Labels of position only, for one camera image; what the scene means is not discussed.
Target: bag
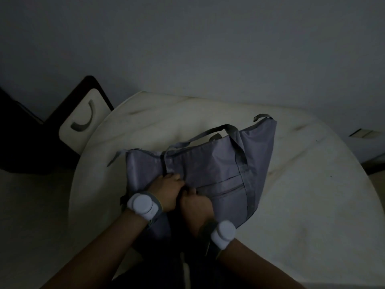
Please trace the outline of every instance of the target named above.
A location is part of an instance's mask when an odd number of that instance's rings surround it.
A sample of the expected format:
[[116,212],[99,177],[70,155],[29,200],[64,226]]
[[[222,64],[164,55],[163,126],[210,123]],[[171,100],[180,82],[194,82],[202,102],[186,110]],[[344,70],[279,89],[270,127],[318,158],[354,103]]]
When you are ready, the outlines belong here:
[[[268,114],[256,116],[254,122],[261,117],[265,118],[242,131],[225,124],[173,144],[164,152],[124,150],[127,194],[121,204],[125,206],[133,194],[146,190],[160,174],[179,173],[187,186],[210,198],[217,221],[227,219],[239,227],[258,207],[273,151],[277,122]],[[191,142],[222,130],[228,136],[218,138],[220,134],[216,134],[207,143],[188,147]],[[118,151],[109,165],[121,153]],[[134,248],[141,252],[139,246],[145,249],[154,244],[153,240],[168,242],[170,238],[167,215],[161,214],[143,231]]]

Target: person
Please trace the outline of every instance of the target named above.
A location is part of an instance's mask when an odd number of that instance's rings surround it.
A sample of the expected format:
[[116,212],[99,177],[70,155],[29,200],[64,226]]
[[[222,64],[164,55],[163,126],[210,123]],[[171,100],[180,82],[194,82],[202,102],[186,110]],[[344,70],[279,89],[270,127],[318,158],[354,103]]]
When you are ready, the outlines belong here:
[[[158,199],[164,212],[170,212],[176,208],[178,194],[184,186],[179,174],[167,174],[157,177],[147,191]],[[201,227],[214,219],[213,205],[209,198],[197,195],[195,188],[182,191],[178,199],[191,238],[197,238]],[[112,281],[128,248],[147,224],[140,215],[125,209],[42,288],[135,288],[151,286],[151,283],[157,288],[231,287],[240,284],[257,288],[304,288],[237,239],[227,245],[217,260],[198,258],[196,253],[192,253],[186,262],[175,261],[171,256],[171,261],[167,256],[161,260],[145,259]]]

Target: person's left hand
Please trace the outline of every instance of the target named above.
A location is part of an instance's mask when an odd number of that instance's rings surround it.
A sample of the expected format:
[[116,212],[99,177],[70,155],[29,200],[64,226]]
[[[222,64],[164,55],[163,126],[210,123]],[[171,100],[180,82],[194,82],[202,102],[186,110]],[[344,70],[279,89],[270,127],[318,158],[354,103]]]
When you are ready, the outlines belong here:
[[164,177],[158,176],[148,188],[159,202],[162,204],[163,212],[169,212],[175,209],[176,197],[180,189],[184,186],[184,180],[180,178],[180,174],[167,174]]

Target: table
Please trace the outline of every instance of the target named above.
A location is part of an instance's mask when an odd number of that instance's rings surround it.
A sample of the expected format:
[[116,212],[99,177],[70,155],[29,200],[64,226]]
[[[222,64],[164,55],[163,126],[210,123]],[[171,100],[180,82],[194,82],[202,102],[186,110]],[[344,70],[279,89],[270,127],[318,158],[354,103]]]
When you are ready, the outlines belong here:
[[[275,145],[259,207],[238,228],[239,240],[301,282],[385,285],[385,217],[372,183],[328,126],[286,107],[149,92],[130,97],[96,129],[77,165],[69,204],[75,248],[120,214],[124,156],[107,168],[117,150],[162,151],[224,123],[241,130],[259,113],[278,122]],[[130,251],[120,271],[137,258]]]

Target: marble table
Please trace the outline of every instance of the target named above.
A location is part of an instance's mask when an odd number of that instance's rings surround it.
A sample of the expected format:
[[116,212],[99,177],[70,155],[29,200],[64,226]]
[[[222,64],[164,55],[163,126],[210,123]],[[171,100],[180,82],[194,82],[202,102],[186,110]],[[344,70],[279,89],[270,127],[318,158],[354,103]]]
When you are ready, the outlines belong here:
[[[278,122],[275,145],[259,207],[238,228],[239,240],[301,282],[385,285],[385,217],[369,178],[328,126],[285,107],[149,92],[130,97],[96,129],[77,165],[69,205],[75,249],[120,214],[124,156],[107,168],[117,150],[162,151],[224,123],[243,129],[259,113]],[[130,251],[120,271],[137,258]]]

